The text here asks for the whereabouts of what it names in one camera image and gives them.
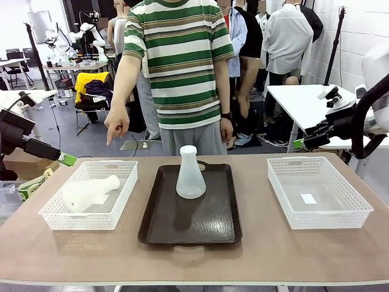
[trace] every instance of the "striped shirt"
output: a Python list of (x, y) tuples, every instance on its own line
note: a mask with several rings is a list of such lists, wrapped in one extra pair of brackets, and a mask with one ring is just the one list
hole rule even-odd
[(128, 14), (123, 55), (142, 60), (145, 51), (161, 128), (196, 128), (220, 119), (213, 62), (232, 58), (233, 47), (216, 1), (136, 5)]

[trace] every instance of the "yellow jacket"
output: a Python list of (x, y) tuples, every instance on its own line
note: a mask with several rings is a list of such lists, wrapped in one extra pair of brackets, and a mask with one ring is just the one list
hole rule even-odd
[(81, 94), (85, 94), (85, 84), (91, 82), (92, 80), (101, 80), (105, 82), (109, 72), (103, 73), (79, 73), (77, 76), (77, 81), (75, 82), (75, 90), (77, 92), (77, 96), (75, 98), (75, 103), (81, 101)]

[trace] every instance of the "floor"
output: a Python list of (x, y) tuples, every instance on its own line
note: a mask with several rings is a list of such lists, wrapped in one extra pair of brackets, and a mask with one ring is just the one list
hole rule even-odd
[[(38, 89), (43, 89), (42, 84), (35, 85)], [(134, 151), (121, 151), (124, 141), (132, 139), (143, 139), (143, 133), (128, 133), (126, 137), (116, 139), (110, 146), (106, 145), (106, 128), (103, 124), (104, 114), (100, 115), (100, 122), (90, 125), (79, 136), (76, 136), (75, 110), (72, 105), (54, 107), (53, 111), (49, 106), (49, 101), (45, 100), (41, 110), (32, 110), (33, 120), (36, 122), (42, 139), (54, 147), (70, 155), (93, 156), (93, 157), (121, 157), (132, 156)], [(57, 132), (54, 115), (57, 118), (60, 128), (61, 139)], [(80, 122), (86, 122), (86, 116), (80, 117)], [(263, 143), (262, 147), (237, 148), (229, 154), (253, 154), (253, 153), (285, 153), (285, 148), (277, 148)], [(136, 156), (163, 156), (161, 143), (154, 143), (150, 150), (138, 150)], [(114, 292), (114, 286), (105, 287), (106, 292)], [(180, 292), (277, 292), (276, 287), (250, 287), (250, 286), (179, 286)], [(177, 291), (165, 287), (158, 290), (156, 287), (123, 287), (122, 292), (161, 292)], [(306, 292), (383, 292), (389, 291), (389, 285), (375, 285), (369, 287), (308, 287)], [(0, 292), (93, 292), (91, 287), (45, 287), (30, 285), (13, 285), (0, 283)]]

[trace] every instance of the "black tray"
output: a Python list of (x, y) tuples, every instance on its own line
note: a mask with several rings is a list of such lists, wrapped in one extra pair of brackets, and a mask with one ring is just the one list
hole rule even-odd
[(138, 234), (149, 245), (212, 245), (242, 238), (231, 166), (206, 164), (207, 190), (197, 199), (176, 192), (179, 165), (158, 168)]

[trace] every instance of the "black watch strap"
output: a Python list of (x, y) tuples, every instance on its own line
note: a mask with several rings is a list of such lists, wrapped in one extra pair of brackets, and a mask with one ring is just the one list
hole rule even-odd
[(221, 114), (221, 117), (227, 119), (227, 120), (232, 120), (232, 113), (228, 113), (228, 114)]

